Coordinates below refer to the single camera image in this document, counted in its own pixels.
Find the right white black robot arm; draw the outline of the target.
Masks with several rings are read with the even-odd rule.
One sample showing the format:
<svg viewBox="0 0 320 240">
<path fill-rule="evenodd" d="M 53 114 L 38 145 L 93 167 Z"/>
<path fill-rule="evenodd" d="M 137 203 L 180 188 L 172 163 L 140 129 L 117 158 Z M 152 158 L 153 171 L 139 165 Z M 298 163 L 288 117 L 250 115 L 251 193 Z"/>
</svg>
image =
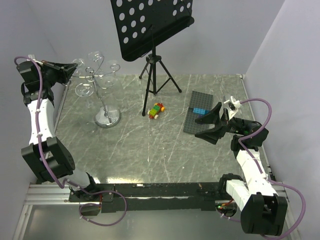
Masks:
<svg viewBox="0 0 320 240">
<path fill-rule="evenodd" d="M 218 193 L 223 199 L 232 198 L 238 206 L 240 224 L 246 234 L 280 236 L 285 223 L 288 203 L 279 196 L 268 181 L 259 147 L 268 136 L 262 124 L 235 117 L 239 102 L 222 103 L 195 119 L 197 124 L 214 127 L 195 134 L 195 137 L 215 145 L 226 133 L 233 134 L 230 149 L 240 165 L 244 177 L 225 174 L 220 178 Z"/>
</svg>

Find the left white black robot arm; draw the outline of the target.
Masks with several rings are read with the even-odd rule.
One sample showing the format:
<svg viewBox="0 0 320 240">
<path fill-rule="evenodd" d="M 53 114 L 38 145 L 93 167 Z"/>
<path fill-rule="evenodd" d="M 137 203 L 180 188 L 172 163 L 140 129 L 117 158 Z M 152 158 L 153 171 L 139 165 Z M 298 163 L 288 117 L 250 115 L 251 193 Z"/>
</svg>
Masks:
<svg viewBox="0 0 320 240">
<path fill-rule="evenodd" d="M 21 155 L 37 183 L 68 186 L 78 199 L 95 200 L 99 189 L 93 177 L 76 169 L 71 153 L 55 135 L 52 87 L 68 84 L 78 64 L 38 61 L 30 56 L 17 56 L 14 63 L 23 79 L 21 94 L 31 120 L 30 140 Z"/>
</svg>

